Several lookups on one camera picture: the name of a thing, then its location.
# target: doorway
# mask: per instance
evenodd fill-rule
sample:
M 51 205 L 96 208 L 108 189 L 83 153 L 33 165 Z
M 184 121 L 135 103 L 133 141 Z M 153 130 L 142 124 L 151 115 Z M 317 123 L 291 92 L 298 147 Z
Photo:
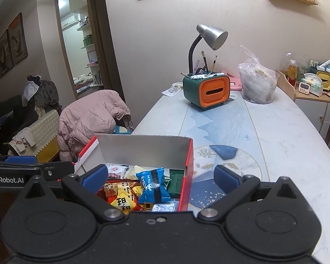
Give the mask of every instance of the doorway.
M 75 98 L 112 89 L 95 0 L 55 0 L 62 52 Z

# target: silver lamp shade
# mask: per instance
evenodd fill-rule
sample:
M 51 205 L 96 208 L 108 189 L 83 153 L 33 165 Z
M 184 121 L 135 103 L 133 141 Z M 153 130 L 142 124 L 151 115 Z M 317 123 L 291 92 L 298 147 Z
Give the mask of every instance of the silver lamp shade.
M 216 51 L 222 47 L 229 34 L 227 31 L 222 29 L 210 27 L 204 24 L 198 24 L 197 31 L 213 51 Z

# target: pink puffer jacket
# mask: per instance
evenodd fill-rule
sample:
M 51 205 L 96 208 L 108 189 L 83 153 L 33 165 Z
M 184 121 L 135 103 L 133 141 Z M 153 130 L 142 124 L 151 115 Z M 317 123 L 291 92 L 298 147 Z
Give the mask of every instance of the pink puffer jacket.
M 95 135 L 113 133 L 116 122 L 122 120 L 133 131 L 131 113 L 113 90 L 100 90 L 87 95 L 61 113 L 58 144 L 61 161 L 72 161 Z

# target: paintbrush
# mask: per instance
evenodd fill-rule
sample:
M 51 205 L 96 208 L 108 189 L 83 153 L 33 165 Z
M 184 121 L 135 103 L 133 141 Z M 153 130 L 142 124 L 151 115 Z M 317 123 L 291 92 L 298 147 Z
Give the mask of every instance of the paintbrush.
M 217 59 L 217 55 L 215 56 L 214 63 L 213 63 L 213 67 L 212 67 L 212 69 L 211 69 L 211 73 L 214 72 L 214 66 L 215 66 L 215 63 L 216 63 L 216 59 Z
M 202 51 L 202 56 L 203 56 L 203 59 L 204 59 L 205 67 L 206 67 L 207 72 L 208 72 L 209 69 L 208 69 L 207 59 L 206 59 L 206 57 L 205 57 L 205 53 L 204 53 L 204 51 Z
M 183 73 L 181 73 L 181 74 L 182 74 L 183 76 L 185 76 L 185 77 L 191 79 L 188 75 L 185 75 L 185 74 L 183 74 Z

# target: photo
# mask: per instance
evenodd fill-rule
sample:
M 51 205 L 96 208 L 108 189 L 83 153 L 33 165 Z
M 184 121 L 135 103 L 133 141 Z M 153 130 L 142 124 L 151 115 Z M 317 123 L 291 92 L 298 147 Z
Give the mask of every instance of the photo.
M 0 78 L 13 68 L 13 65 L 8 30 L 6 30 L 0 38 Z
M 9 40 L 13 62 L 17 64 L 28 56 L 22 13 L 19 13 L 9 26 Z

